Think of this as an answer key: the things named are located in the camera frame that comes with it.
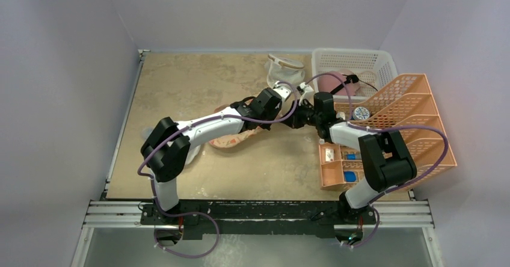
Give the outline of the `floral mesh laundry bag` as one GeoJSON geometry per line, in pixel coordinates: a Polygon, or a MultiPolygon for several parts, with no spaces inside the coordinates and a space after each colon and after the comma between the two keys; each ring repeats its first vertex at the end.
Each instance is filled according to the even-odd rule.
{"type": "Polygon", "coordinates": [[[215,138],[209,141],[209,145],[216,149],[230,149],[236,147],[240,143],[249,139],[252,136],[257,135],[263,131],[262,128],[257,127],[253,130],[246,130],[241,133],[236,133],[233,135],[225,135],[219,138],[215,138]]]}

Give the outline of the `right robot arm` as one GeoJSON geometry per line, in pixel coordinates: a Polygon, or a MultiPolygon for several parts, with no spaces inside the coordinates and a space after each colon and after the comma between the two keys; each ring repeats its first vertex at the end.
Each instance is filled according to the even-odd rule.
{"type": "Polygon", "coordinates": [[[337,214],[345,223],[354,222],[389,188],[417,176],[416,164],[398,130],[356,129],[337,115],[329,93],[315,93],[312,103],[306,99],[293,102],[283,123],[293,129],[313,126],[325,142],[360,152],[364,177],[339,195],[337,214]]]}

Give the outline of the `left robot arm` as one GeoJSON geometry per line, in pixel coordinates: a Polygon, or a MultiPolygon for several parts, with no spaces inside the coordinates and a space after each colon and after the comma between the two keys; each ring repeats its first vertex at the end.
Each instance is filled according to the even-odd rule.
{"type": "Polygon", "coordinates": [[[269,129],[291,93],[289,88],[280,85],[262,90],[250,102],[234,102],[199,119],[161,119],[141,148],[142,167],[150,170],[148,177],[159,205],[156,217],[164,224],[172,224],[179,218],[177,177],[191,151],[224,136],[269,129]]]}

